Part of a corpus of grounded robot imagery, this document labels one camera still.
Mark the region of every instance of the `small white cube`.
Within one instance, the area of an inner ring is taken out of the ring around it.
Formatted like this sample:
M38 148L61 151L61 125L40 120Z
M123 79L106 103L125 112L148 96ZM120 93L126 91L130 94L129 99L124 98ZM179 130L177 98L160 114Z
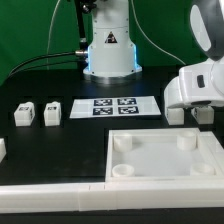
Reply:
M6 155L5 142L4 139L0 138L0 163Z
M184 125L184 110L182 108L168 108L166 118L169 125Z
M27 102L20 104L14 113L16 126L30 126L35 117L34 104Z
M46 126L59 126L61 122L61 104L58 102L48 103L44 110Z
M211 106L196 107L191 110L191 114L198 124L214 123L214 109Z

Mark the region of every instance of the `black cable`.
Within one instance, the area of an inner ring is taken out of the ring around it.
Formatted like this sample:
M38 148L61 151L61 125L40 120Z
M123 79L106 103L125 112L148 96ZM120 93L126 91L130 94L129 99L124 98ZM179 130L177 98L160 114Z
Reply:
M79 38L80 38L79 46L80 46L80 49L86 49L88 47L88 43L86 41L86 33L85 33L84 21L82 17L82 11L80 7L80 0L74 0L74 2L75 2L76 18L77 18Z
M66 64L66 63L72 63L72 62L80 62L80 61L82 61L82 60L62 61L62 62L55 62L55 63L47 63L47 64L44 64L44 65L31 66L31 67L28 67L28 68L25 68L25 69L18 70L18 71L15 71L13 73L10 73L10 75L8 75L8 77L6 79L11 78L12 76L14 76L15 74L17 74L19 72L28 71L28 70L35 69L35 68L41 68L41 67L52 66L52 65L60 65L60 64Z
M48 54L48 55L41 55L41 56L38 56L38 57L35 57L35 58L31 58L31 59L29 59L27 61L24 61L21 64L17 65L15 68L13 68L12 71L9 73L8 77L10 77L11 74L16 73L16 71L18 71L23 66L25 66L27 64L30 64L34 61L39 61L39 60L46 59L46 58L58 58L58 57L65 57L65 56L71 56L71 55L75 55L75 52L72 51L72 52Z

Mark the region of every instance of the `blue light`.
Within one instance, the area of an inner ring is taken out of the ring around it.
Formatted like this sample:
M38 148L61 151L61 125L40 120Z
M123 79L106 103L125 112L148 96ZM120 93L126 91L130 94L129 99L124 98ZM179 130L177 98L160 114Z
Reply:
M90 46L88 47L88 70L91 71L91 67L90 67Z
M137 48L136 45L134 46L134 54L135 54L135 69L138 68L138 63L137 63Z

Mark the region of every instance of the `white plastic tray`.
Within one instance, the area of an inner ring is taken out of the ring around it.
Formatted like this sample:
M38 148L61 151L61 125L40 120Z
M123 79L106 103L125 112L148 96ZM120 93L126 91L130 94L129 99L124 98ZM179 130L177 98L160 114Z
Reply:
M110 131L106 182L223 178L222 151L210 141L213 134L198 129Z

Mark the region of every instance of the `cable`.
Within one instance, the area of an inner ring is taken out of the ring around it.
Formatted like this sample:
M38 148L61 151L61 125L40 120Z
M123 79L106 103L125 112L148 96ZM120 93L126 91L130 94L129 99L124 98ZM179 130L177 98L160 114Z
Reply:
M31 58L25 62L22 62L21 64L16 66L14 69L12 69L12 71L9 73L8 77L10 77L12 73L15 73L20 68L22 68L23 66L25 66L27 64L30 64L31 62L39 61L41 59L46 59L46 58L57 58L57 57L65 57L65 56L71 56L71 55L75 55L75 52L72 51L72 52L65 52L65 53L48 54L48 55L42 55L42 56L38 56L35 58Z
M56 3L56 6L55 6L54 12L53 12L52 19L51 19L50 29L49 29L49 33L48 33L47 54L49 54L49 52L50 52L51 37L52 37L52 31L53 31L53 27L54 27L54 21L55 21L55 17L56 17L60 3L61 3L61 0L58 0Z
M167 54L169 55L170 57L172 58L175 58L176 60L178 60L179 62L181 62L183 65L186 65L186 63L184 61L182 61L180 58L176 57L175 55L163 50L162 48L160 48L158 45L156 45L151 39L149 39L149 37L145 34L145 32L143 31L143 29L141 28L139 22L138 22L138 18L137 18L137 15L136 15L136 10L135 10L135 5L134 5L134 1L131 0L131 4L132 4L132 10L133 10L133 14L134 14L134 19L135 19L135 22L139 28L139 30L141 31L142 35L146 38L146 40L148 40L148 42L150 44L152 44L155 48L157 48L158 50L162 51L164 54Z
M67 63L72 63L72 62L80 62L80 61L82 61L82 60L62 61L62 62L55 62L55 63L47 63L47 64L44 64L44 65L31 66L31 67L28 67L28 68L25 68L25 69L22 69L22 70L19 70L19 71L15 71L14 73L11 73L7 77L7 79L11 78L12 76L14 76L15 74L17 74L19 72L24 72L24 71L35 69L35 68L41 68L41 67L52 66L52 65L67 64Z

